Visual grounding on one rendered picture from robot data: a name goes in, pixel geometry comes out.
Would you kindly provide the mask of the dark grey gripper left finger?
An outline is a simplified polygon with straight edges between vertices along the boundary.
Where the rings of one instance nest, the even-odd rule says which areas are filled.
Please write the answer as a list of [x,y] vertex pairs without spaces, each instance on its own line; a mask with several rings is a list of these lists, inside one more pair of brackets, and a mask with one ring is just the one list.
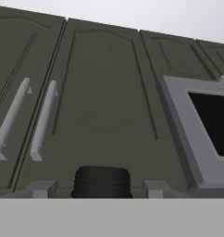
[[33,181],[26,188],[2,195],[2,198],[56,198],[56,181]]

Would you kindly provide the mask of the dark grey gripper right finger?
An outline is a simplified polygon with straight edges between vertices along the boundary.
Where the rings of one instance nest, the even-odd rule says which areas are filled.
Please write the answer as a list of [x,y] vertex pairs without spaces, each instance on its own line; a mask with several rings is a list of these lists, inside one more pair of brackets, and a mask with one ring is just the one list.
[[146,198],[189,198],[189,195],[173,189],[165,181],[144,181]]

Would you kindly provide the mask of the black ribbed round cap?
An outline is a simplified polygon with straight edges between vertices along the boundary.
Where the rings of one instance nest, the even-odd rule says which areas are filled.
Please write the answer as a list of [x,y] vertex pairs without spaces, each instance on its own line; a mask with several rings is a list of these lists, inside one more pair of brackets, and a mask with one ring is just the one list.
[[132,198],[125,168],[83,166],[75,173],[72,198]]

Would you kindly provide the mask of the grey microwave oven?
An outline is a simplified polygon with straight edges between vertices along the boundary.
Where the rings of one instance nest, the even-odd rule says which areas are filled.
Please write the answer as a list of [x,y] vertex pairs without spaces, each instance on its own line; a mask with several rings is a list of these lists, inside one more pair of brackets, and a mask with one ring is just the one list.
[[224,82],[165,76],[159,89],[188,194],[224,198]]

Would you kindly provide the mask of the dark olive cupboard door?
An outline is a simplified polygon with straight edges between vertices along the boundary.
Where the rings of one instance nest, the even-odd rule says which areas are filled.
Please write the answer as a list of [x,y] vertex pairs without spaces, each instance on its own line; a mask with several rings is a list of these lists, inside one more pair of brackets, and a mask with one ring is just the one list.
[[217,81],[218,71],[191,38],[140,30],[148,75],[146,91],[156,94],[163,76]]
[[83,166],[125,168],[131,194],[144,181],[187,189],[160,96],[146,91],[143,43],[136,30],[71,19],[56,56],[57,82],[41,148],[42,161],[25,152],[17,188],[56,181],[68,196]]
[[66,27],[63,17],[0,6],[0,127],[24,78],[31,79],[0,161],[0,195],[17,186],[25,151]]
[[196,40],[221,76],[224,76],[224,44]]

